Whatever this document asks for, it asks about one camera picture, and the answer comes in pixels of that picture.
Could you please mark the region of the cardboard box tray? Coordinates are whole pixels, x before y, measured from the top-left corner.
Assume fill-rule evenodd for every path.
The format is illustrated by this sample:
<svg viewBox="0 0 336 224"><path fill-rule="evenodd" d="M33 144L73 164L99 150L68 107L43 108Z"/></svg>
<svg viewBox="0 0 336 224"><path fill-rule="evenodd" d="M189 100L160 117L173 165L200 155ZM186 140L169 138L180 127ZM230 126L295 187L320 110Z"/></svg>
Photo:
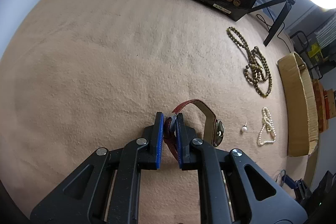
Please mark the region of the cardboard box tray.
<svg viewBox="0 0 336 224"><path fill-rule="evenodd" d="M277 62L288 113L288 155L310 155L318 144L318 114L312 80L303 59L292 52Z"/></svg>

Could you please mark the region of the black tripod stand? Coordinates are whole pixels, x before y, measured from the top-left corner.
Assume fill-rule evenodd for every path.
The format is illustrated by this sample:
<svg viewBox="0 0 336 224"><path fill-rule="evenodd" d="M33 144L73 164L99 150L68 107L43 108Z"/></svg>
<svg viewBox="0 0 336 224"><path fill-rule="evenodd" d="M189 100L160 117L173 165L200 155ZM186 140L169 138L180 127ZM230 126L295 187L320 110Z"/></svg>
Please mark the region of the black tripod stand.
<svg viewBox="0 0 336 224"><path fill-rule="evenodd" d="M259 11L262 9L266 9L268 7L278 5L280 3L284 3L284 7L280 11L277 18L274 20L274 23L271 25L268 36L265 38L263 44L264 46L268 46L270 41L273 39L273 37L277 34L277 31L281 27L281 25L284 23L284 20L286 19L287 15L289 14L292 6L295 4L296 0L271 0L269 2L265 2L261 5L258 5L256 7L253 7L251 9L248 9L248 14L251 12Z"/></svg>

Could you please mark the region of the red leather strap watch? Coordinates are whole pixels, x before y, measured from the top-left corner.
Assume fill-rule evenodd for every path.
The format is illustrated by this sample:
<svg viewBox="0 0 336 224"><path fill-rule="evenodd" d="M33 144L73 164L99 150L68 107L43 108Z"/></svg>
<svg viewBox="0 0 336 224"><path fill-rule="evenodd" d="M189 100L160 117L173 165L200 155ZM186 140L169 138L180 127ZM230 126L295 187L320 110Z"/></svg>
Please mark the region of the red leather strap watch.
<svg viewBox="0 0 336 224"><path fill-rule="evenodd" d="M168 116L163 125L163 140L167 144L173 157L178 160L177 136L175 135L175 122L178 114L182 109L189 105L195 105L206 117L203 139L218 147L224 138L224 125L221 120L217 119L216 114L201 100L191 99L180 103Z"/></svg>

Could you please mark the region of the single pearl earring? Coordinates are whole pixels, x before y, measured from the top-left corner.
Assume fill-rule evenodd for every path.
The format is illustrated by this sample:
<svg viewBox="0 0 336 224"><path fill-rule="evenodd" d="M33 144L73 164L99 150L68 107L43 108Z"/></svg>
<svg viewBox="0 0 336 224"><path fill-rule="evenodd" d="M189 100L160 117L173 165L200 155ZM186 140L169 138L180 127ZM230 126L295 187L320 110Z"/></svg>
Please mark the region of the single pearl earring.
<svg viewBox="0 0 336 224"><path fill-rule="evenodd" d="M243 133L245 133L247 130L248 130L248 128L247 128L247 122L245 122L245 124L242 126L240 132L243 134Z"/></svg>

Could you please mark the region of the orange cloth covered box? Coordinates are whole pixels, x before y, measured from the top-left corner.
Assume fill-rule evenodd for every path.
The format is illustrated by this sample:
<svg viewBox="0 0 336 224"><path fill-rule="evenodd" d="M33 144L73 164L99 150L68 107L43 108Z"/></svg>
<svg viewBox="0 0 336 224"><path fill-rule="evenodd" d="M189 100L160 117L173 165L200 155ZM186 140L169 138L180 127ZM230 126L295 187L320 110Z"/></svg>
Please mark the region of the orange cloth covered box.
<svg viewBox="0 0 336 224"><path fill-rule="evenodd" d="M318 115L318 131L321 134L329 128L329 120L335 118L335 91L325 90L318 79L313 79L312 83Z"/></svg>

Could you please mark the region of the yellow black box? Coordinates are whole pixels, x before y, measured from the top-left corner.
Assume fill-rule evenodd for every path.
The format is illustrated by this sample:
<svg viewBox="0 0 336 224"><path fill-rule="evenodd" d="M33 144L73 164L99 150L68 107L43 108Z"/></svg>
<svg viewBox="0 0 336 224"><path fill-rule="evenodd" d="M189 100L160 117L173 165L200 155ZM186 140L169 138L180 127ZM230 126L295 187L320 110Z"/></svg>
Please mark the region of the yellow black box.
<svg viewBox="0 0 336 224"><path fill-rule="evenodd" d="M323 57L321 52L321 47L318 43L314 43L311 45L311 50L308 52L309 60L313 65L317 65L319 63L323 63L326 58Z"/></svg>

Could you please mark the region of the black clothes rack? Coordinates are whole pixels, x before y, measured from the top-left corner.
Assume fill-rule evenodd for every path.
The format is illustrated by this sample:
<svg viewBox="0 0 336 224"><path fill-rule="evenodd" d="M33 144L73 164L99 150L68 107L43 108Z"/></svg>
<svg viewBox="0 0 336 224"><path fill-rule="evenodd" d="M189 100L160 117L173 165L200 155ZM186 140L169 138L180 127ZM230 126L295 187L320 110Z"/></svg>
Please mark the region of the black clothes rack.
<svg viewBox="0 0 336 224"><path fill-rule="evenodd" d="M313 64L308 55L311 47L305 32L298 30L290 36L290 39L293 42L294 51L305 61L311 79L321 80L323 74L320 72L318 64Z"/></svg>

